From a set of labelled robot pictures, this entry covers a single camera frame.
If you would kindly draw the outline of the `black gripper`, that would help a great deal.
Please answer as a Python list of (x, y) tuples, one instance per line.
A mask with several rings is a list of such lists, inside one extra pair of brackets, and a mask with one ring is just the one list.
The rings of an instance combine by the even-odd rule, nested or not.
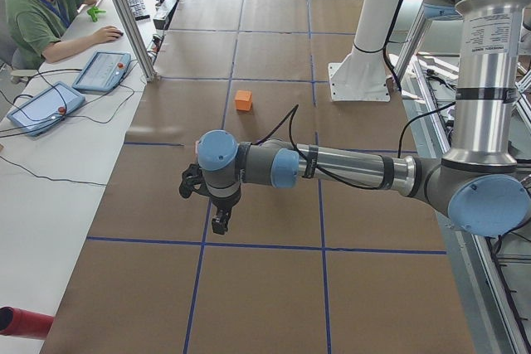
[(232, 194), (226, 197), (210, 195), (210, 200), (216, 207), (216, 213), (211, 221), (214, 234), (226, 234), (228, 232), (232, 208), (237, 205), (240, 199), (240, 194)]

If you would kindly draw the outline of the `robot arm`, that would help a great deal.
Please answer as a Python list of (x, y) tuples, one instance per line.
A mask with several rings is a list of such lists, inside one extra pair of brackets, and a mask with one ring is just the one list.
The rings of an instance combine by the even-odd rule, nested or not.
[(518, 98), (515, 74), (524, 9), (530, 0), (423, 0), (430, 19), (461, 18), (460, 69), (451, 146), (441, 159), (390, 158), (267, 136), (238, 143), (223, 130), (197, 142), (197, 160), (182, 174), (180, 195), (198, 193), (216, 207), (212, 228), (224, 234), (241, 185), (291, 188), (299, 178), (394, 190), (430, 205), (473, 235), (495, 237), (521, 226), (530, 195), (509, 154), (509, 126)]

